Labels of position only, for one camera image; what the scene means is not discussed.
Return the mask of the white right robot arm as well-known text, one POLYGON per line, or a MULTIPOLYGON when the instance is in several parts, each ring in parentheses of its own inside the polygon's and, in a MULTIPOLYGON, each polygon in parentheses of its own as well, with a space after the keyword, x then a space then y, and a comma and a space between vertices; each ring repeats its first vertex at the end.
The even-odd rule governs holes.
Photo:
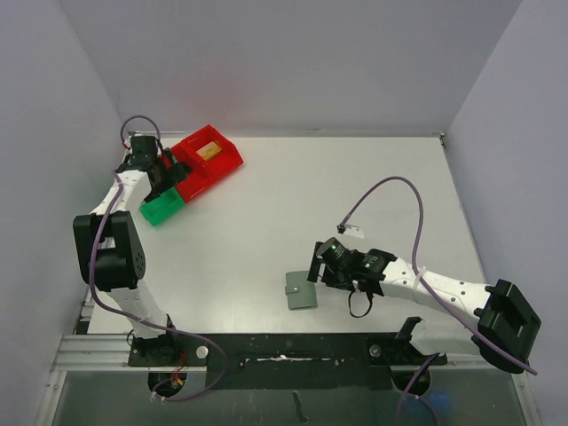
POLYGON ((407 363, 430 352, 472 353, 511 374, 536 372, 529 357, 541 320, 512 282, 452 279, 378 248, 366 253, 346 248, 335 237, 316 242, 308 279, 367 298, 400 298, 426 306, 454 318, 471 334, 468 339, 453 337, 449 330, 401 335, 395 351, 407 363))

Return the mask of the grey-green card holder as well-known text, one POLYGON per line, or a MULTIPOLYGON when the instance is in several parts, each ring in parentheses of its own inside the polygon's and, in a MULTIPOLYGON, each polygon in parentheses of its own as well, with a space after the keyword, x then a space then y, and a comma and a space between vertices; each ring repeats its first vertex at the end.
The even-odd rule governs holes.
POLYGON ((285 280, 285 295, 291 311, 318 307, 315 284, 308 280, 307 271, 287 272, 285 280))

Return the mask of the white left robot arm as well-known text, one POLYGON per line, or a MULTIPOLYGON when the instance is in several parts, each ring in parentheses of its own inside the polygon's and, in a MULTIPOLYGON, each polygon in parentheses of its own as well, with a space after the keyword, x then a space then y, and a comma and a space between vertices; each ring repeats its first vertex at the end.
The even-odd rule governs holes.
POLYGON ((132 213, 139 211, 150 225, 172 217, 185 205, 176 185, 190 171, 158 138, 135 134, 104 199, 73 221, 80 272, 93 299, 129 320, 134 351, 163 365, 178 359, 181 343, 144 281, 146 255, 132 213))

